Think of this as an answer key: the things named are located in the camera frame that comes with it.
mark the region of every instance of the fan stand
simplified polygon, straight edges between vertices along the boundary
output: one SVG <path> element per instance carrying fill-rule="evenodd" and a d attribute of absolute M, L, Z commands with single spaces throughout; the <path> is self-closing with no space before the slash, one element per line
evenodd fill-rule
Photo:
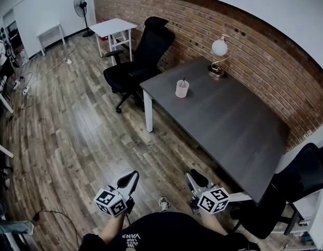
<path fill-rule="evenodd" d="M 86 19 L 86 11 L 83 8 L 83 15 L 84 15 L 84 21 L 86 22 L 86 27 L 87 27 L 87 31 L 85 33 L 83 33 L 83 37 L 88 37 L 88 36 L 92 36 L 94 34 L 93 31 L 91 31 L 91 29 L 89 29 L 88 24 L 87 24 L 87 19 Z"/>

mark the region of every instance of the gray table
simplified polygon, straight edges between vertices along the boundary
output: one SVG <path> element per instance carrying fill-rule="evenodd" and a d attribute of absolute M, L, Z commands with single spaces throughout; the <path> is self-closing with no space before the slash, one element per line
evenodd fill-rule
<path fill-rule="evenodd" d="M 254 93 L 231 77 L 209 75 L 201 57 L 143 83 L 146 125 L 157 102 L 255 201 L 263 197 L 282 156 L 289 129 Z M 185 98 L 176 82 L 189 82 Z"/>

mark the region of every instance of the brick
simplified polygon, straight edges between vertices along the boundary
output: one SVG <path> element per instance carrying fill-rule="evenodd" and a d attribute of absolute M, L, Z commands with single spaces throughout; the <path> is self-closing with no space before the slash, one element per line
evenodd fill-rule
<path fill-rule="evenodd" d="M 169 20 L 175 42 L 162 57 L 165 71 L 200 55 L 219 60 L 211 44 L 222 33 L 232 58 L 227 72 L 257 94 L 290 127 L 287 150 L 323 124 L 323 70 L 295 42 L 262 20 L 214 0 L 94 0 L 96 19 L 119 17 L 138 25 L 137 47 L 150 16 Z"/>

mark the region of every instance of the sneaker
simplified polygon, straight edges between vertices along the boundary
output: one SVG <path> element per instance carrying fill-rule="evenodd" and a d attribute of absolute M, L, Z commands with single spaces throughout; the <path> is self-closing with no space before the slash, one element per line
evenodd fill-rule
<path fill-rule="evenodd" d="M 164 212 L 167 209 L 171 208 L 171 204 L 170 204 L 169 200 L 166 197 L 160 197 L 159 206 L 161 208 L 161 212 Z"/>
<path fill-rule="evenodd" d="M 20 85 L 20 81 L 16 80 L 14 82 L 14 90 L 16 90 L 19 87 L 19 85 Z"/>

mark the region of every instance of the red object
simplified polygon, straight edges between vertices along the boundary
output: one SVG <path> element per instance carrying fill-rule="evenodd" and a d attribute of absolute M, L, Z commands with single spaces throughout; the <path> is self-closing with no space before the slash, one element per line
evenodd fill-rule
<path fill-rule="evenodd" d="M 101 20 L 98 20 L 96 23 L 102 23 L 102 22 L 105 22 L 107 20 L 109 20 L 109 19 L 101 19 Z M 100 39 L 102 41 L 105 41 L 105 40 L 108 40 L 108 37 L 107 36 L 106 37 L 100 37 Z"/>

